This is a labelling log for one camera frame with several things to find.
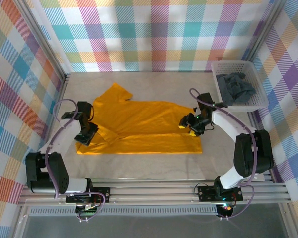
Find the checkered pattern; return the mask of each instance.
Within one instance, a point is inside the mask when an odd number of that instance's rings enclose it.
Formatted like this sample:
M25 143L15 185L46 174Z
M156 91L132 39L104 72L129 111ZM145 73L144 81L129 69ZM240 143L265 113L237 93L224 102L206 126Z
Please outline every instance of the checkered pattern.
M25 155L42 145L60 85L12 0L0 0L0 238L26 181Z
M39 10L28 1L74 72L210 71L213 60L245 57L274 2L40 0Z
M276 174L298 216L298 0L288 0L256 57L270 105L257 113L269 131Z

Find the white basket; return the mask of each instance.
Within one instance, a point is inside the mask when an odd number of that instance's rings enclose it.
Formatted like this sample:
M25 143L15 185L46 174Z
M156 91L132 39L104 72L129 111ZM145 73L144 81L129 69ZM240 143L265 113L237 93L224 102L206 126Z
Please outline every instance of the white basket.
M222 97L216 77L218 74L244 73L246 75L244 80L251 83L256 90L256 94L252 95L247 103L234 103L232 106L228 107L229 111L253 112L259 108L268 107L269 101L267 99L266 92L252 62L242 60L215 61L212 63L212 73L218 92L219 102L222 102Z

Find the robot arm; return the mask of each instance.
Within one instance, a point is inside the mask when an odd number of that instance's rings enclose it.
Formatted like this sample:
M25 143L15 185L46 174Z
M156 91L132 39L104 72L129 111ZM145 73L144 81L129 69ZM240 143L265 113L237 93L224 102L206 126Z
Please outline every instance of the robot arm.
M199 100L217 107L225 107L223 103L215 104L209 93L200 94ZM237 121L226 113L213 107L205 106L198 102L199 108L195 115L189 114L182 118L180 127L189 127L190 134L199 136L204 134L208 124L221 127L235 142L234 166L224 175L216 178L214 189L218 200L224 199L224 194L230 193L241 182L251 176L254 164L254 148L249 133ZM265 130L256 130L248 127L255 137L257 145L257 168L260 174L273 167L273 154L270 144L269 133Z
M49 165L57 181L60 194L86 192L90 187L89 179L69 177L63 162L63 158L74 139L89 145L98 131L98 126L88 121L92 105L88 102L78 102L77 106L78 113L76 117L56 137L48 155ZM57 131L64 127L73 115L74 112L64 113ZM27 186L33 193L55 194L48 172L42 170L46 167L44 157L51 139L38 152L29 153L26 156Z

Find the yellow shirt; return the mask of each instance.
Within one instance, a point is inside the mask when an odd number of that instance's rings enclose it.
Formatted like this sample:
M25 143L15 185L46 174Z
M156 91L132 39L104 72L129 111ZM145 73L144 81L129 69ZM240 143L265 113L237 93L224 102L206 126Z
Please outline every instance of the yellow shirt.
M92 122L99 130L78 154L201 153L199 137L178 127L190 108L168 102L129 101L132 94L114 84L94 101Z

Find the metal extrusion bar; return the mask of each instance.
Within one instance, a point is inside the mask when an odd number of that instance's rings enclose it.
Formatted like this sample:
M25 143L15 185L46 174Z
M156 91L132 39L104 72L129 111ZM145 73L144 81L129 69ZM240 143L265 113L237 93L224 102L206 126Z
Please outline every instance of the metal extrusion bar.
M292 203L278 204L289 237L298 237L298 218Z
M22 206L18 209L18 215L13 218L14 222L12 223L8 238L23 237L29 211L30 208L27 206Z
M75 206L32 206L28 212L30 216L72 216L75 215ZM170 215L216 215L216 205L191 206L112 206L107 205L99 216L108 215L137 215L137 216L170 216Z
M258 36L256 42L254 43L253 48L251 49L251 51L249 52L249 54L247 55L246 59L247 61L251 61L253 62L255 57L257 56L260 47L263 45L263 43L265 42L270 30L272 29L277 17L279 16L281 10L284 8L285 4L286 4L287 0L276 0L274 2L274 5L265 21L264 24L264 29L262 30L262 32L260 33L260 35Z
M110 187L111 196L106 205L197 205L197 204L224 204L224 202L199 202L193 188L197 181L135 181L131 182L97 182L94 187ZM253 203L289 203L290 197L283 183L253 182L255 189ZM249 187L242 188L244 200L238 204L246 204L252 196ZM58 200L53 195L33 194L27 188L20 197L20 205L68 205L65 196Z
M31 32L35 36L43 52L45 53L48 60L50 61L58 78L62 79L62 81L65 81L66 74L62 66L60 65L56 55L54 54L52 47L50 46L46 37L44 36L44 33L42 32L39 24L37 23L35 17L33 16L31 9L29 8L29 6L24 0L13 0L13 2L19 9L21 15L23 16L26 23L28 24Z

